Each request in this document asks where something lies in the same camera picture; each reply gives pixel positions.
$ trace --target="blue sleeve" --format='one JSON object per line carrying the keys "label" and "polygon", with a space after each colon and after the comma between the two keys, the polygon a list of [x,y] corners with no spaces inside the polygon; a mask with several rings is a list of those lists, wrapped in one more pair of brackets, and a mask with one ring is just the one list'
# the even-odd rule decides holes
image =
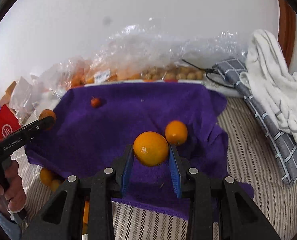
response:
{"label": "blue sleeve", "polygon": [[21,238],[21,229],[18,224],[8,220],[0,213],[0,226],[11,240],[19,240]]}

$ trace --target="brown wooden trim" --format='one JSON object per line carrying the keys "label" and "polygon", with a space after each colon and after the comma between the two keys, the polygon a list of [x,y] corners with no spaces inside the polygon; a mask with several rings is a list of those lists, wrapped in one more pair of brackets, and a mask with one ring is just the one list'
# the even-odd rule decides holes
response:
{"label": "brown wooden trim", "polygon": [[280,4],[278,42],[282,48],[287,66],[290,67],[295,43],[296,14],[285,0],[278,0],[278,2]]}

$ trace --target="purple fabric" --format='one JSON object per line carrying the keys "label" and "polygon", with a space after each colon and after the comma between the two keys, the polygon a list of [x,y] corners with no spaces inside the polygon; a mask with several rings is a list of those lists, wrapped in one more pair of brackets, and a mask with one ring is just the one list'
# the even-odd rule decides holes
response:
{"label": "purple fabric", "polygon": [[[101,98],[100,108],[91,107]],[[226,98],[199,84],[124,83],[69,90],[54,109],[56,124],[26,146],[30,163],[64,178],[93,176],[123,154],[145,131],[164,135],[173,120],[184,122],[188,140],[180,156],[214,178],[227,175],[228,136],[216,123]],[[243,188],[253,197],[248,184]],[[168,163],[146,167],[135,158],[127,195],[116,201],[188,218],[189,201],[173,192]]]}

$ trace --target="red packaging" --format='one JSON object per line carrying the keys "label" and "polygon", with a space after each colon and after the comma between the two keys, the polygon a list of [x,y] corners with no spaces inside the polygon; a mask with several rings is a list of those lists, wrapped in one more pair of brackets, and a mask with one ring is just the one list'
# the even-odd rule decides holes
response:
{"label": "red packaging", "polygon": [[18,119],[7,105],[2,106],[0,110],[0,140],[20,128]]}

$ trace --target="silver screw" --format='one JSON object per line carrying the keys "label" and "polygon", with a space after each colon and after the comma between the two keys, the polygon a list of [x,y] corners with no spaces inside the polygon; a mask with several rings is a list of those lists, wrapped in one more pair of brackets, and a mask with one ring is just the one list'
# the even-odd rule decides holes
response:
{"label": "silver screw", "polygon": [[74,182],[76,181],[77,177],[75,175],[71,175],[68,177],[68,182]]}
{"label": "silver screw", "polygon": [[113,170],[112,168],[110,168],[110,167],[104,169],[104,173],[105,173],[105,174],[111,174],[113,171],[114,171],[114,170]]}
{"label": "silver screw", "polygon": [[234,182],[234,178],[231,177],[231,176],[227,176],[227,177],[225,178],[225,181],[226,181],[227,183],[233,183],[233,182]]}
{"label": "silver screw", "polygon": [[198,173],[198,169],[197,168],[189,168],[188,172],[191,174],[197,174]]}

